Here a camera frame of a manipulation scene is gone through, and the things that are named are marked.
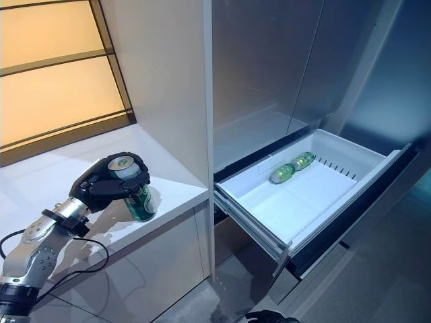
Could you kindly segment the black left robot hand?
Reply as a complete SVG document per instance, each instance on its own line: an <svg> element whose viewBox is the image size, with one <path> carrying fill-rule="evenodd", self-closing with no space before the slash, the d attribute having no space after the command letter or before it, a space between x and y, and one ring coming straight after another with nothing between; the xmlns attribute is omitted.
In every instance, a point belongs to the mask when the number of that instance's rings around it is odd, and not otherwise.
<svg viewBox="0 0 431 323"><path fill-rule="evenodd" d="M149 170L143 160L134 153L120 152L92 164L73 183L69 197L96 213L112 201L138 194L149 183Z"/></svg>

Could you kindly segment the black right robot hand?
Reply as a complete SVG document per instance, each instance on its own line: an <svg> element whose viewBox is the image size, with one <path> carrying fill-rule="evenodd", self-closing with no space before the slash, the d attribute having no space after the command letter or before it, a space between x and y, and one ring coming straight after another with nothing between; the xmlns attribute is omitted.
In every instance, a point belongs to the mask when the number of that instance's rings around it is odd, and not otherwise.
<svg viewBox="0 0 431 323"><path fill-rule="evenodd" d="M270 310L261 310L257 312L249 312L244 315L247 322L251 323L291 323L299 322L298 319L292 317L284 317L279 312Z"/></svg>

